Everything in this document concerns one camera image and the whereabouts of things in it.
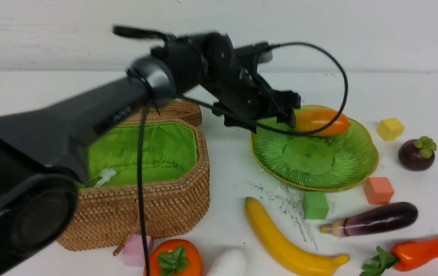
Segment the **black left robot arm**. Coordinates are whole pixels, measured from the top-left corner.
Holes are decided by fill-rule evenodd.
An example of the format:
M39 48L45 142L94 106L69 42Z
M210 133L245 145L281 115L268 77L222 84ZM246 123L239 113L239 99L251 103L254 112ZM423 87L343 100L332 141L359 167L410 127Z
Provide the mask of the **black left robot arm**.
M77 183L90 184L88 149L142 108L163 108L197 85L218 99L226 126L277 117L291 123L300 96L273 90L256 73L268 43L235 49L228 36L181 37L128 26L115 35L160 39L119 80L38 110L0 117L0 275L51 244L77 207Z

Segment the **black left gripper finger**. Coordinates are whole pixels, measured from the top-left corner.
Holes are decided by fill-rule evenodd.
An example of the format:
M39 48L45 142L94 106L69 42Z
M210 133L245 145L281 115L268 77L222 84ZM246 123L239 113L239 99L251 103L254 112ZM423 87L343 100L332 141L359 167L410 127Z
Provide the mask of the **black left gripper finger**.
M295 110L300 108L301 98L297 92L292 90L274 90L274 98L280 105L276 115L277 123L283 123L291 128L295 127Z

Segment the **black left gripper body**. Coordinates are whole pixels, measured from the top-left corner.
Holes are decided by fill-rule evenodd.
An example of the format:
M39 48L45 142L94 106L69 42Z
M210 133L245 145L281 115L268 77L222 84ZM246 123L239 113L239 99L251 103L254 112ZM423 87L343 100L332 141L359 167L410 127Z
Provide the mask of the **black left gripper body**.
M224 112L225 126L254 131L256 128L248 126L245 119L257 121L278 113L280 105L273 89L257 73L255 45L235 49L213 43L206 52L209 66L203 87L217 99L213 113Z

